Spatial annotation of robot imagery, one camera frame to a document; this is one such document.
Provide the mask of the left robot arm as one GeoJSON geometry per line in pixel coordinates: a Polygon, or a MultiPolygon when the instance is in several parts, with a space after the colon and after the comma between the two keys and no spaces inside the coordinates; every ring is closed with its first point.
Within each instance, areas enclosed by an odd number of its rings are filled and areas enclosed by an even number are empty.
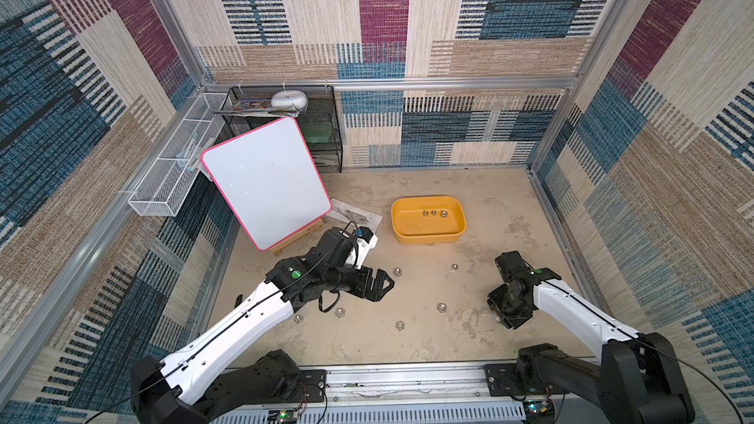
{"type": "Polygon", "coordinates": [[[326,292],[380,302],[394,287],[364,261],[378,238],[349,224],[326,231],[306,254],[278,261],[249,297],[182,349],[147,356],[132,370],[131,407],[141,423],[209,423],[247,404],[319,400],[317,380],[302,377],[284,352],[270,351],[235,371],[230,365],[267,332],[326,292]]]}

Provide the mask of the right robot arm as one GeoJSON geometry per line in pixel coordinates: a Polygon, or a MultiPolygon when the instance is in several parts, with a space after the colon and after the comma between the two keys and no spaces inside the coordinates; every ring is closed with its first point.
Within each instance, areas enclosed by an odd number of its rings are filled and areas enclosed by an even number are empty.
{"type": "Polygon", "coordinates": [[[671,343],[612,318],[577,294],[549,268],[532,268],[517,251],[495,265],[503,284],[487,304],[515,330],[542,311],[595,356],[589,362],[551,344],[518,352],[513,365],[485,369],[488,390],[524,402],[536,394],[574,394],[600,408],[611,423],[691,423],[696,412],[671,343]]]}

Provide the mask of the yellow plastic storage box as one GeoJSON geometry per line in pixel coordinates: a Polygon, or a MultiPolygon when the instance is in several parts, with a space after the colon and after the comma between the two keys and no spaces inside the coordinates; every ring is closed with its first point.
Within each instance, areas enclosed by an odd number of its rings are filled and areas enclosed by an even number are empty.
{"type": "Polygon", "coordinates": [[[406,245],[454,243],[467,230],[463,206],[453,196],[399,198],[391,206],[391,224],[397,241],[406,245]],[[422,216],[423,210],[428,216],[422,216]],[[447,210],[448,216],[441,216],[441,210],[447,210]]]}

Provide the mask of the wooden whiteboard easel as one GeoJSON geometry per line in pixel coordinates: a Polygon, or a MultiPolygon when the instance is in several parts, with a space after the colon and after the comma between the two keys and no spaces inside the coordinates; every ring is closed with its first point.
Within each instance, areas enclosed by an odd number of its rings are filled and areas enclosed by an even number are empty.
{"type": "Polygon", "coordinates": [[[306,226],[305,228],[301,229],[300,231],[297,231],[295,234],[292,234],[290,237],[283,239],[282,241],[280,241],[280,243],[276,243],[276,245],[273,245],[273,247],[271,247],[271,251],[273,252],[275,256],[280,256],[286,247],[289,247],[293,243],[296,243],[300,239],[308,236],[309,234],[313,232],[321,231],[323,227],[324,227],[323,220],[318,219],[315,222],[311,223],[310,225],[306,226]]]}

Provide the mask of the pink framed whiteboard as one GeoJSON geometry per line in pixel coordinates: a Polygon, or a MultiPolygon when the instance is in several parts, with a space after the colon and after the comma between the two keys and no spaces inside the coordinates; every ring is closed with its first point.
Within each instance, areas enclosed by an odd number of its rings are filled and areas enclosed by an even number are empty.
{"type": "Polygon", "coordinates": [[[261,251],[302,231],[332,208],[293,118],[278,119],[210,147],[200,161],[261,251]]]}

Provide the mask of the white round device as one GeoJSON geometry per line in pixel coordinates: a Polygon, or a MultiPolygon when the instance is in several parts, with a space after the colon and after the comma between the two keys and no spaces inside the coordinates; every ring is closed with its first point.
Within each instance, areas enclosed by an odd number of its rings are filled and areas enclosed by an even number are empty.
{"type": "Polygon", "coordinates": [[[275,109],[306,111],[308,97],[301,90],[280,90],[272,96],[270,103],[275,109]]]}

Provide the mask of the black mesh shelf rack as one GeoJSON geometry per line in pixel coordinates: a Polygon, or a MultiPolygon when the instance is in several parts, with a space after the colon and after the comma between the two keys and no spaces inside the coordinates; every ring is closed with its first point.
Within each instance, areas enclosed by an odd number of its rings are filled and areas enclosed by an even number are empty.
{"type": "Polygon", "coordinates": [[[226,102],[216,114],[235,137],[290,117],[298,124],[320,173],[340,173],[343,169],[341,125],[332,86],[236,86],[228,91],[226,102]],[[303,91],[308,97],[306,111],[272,108],[270,100],[280,90],[303,91]]]}

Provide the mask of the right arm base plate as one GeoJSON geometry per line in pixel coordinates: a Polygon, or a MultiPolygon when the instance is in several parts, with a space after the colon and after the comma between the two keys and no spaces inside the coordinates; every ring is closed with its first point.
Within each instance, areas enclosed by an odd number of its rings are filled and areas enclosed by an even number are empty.
{"type": "Polygon", "coordinates": [[[518,377],[514,362],[488,363],[482,369],[491,397],[525,400],[546,395],[556,397],[567,395],[567,391],[562,387],[544,385],[539,382],[533,384],[524,382],[518,377]]]}

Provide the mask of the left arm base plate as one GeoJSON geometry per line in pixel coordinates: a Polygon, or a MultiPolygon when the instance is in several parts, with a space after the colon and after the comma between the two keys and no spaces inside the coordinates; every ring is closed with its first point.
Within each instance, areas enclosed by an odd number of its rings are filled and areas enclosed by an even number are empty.
{"type": "Polygon", "coordinates": [[[327,384],[325,369],[306,369],[298,373],[286,375],[277,402],[281,404],[298,404],[307,402],[322,404],[325,402],[322,389],[327,384]]]}

